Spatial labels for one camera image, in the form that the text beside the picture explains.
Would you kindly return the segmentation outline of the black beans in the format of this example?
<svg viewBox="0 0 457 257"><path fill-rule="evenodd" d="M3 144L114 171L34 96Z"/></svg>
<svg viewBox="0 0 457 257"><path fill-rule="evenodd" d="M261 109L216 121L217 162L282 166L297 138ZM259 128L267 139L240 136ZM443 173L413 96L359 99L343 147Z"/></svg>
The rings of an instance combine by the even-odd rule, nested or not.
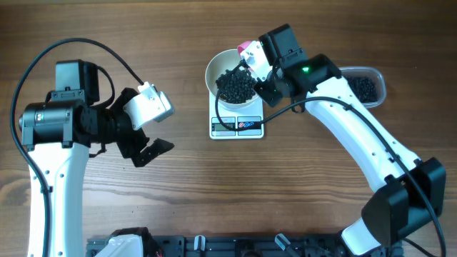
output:
<svg viewBox="0 0 457 257"><path fill-rule="evenodd" d="M251 76L251 72L245 69L238 69L231 75L230 71L220 75L216 80L218 91L222 99L230 104L241 104L251 99L255 94L253 86L256 80Z"/></svg>

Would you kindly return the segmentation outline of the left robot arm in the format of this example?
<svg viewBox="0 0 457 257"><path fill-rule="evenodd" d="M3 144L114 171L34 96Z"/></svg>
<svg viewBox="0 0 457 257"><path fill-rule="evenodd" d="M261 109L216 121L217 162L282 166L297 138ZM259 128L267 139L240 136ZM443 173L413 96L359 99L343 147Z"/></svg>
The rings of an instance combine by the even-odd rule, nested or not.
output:
<svg viewBox="0 0 457 257"><path fill-rule="evenodd" d="M103 69L82 60L56 64L56 88L41 103L29 104L19 119L21 144L41 172L31 173L29 256L83 256L82 196L93 143L118 146L123 158L143 167L174 145L151 141L150 121L174 113L168 96L145 82L100 101Z"/></svg>

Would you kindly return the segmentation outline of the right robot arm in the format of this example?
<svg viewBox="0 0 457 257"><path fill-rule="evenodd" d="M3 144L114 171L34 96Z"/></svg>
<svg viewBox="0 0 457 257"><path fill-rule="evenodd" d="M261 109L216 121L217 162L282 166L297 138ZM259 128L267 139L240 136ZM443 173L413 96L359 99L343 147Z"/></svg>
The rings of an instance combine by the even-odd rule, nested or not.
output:
<svg viewBox="0 0 457 257"><path fill-rule="evenodd" d="M438 217L443 210L446 170L435 158L420 159L397 141L365 108L329 57L307 57L292 28L284 24L243 51L258 77L255 92L269 106L289 98L318 119L349 152L373 191L360 218L343 229L352 256L388 248L428 223L444 243Z"/></svg>

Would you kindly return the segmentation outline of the pink plastic measuring scoop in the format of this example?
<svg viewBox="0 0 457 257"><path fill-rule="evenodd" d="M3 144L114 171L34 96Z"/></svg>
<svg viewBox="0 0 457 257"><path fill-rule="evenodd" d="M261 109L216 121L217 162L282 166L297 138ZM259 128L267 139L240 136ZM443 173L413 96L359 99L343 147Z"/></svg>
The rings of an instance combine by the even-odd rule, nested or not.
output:
<svg viewBox="0 0 457 257"><path fill-rule="evenodd" d="M255 41L245 41L242 44L237 46L237 52L238 55L240 56L240 59L243 60L247 66L248 70L253 72L253 69L251 68L251 65L255 64L255 56L254 53L252 52L251 45L255 45Z"/></svg>

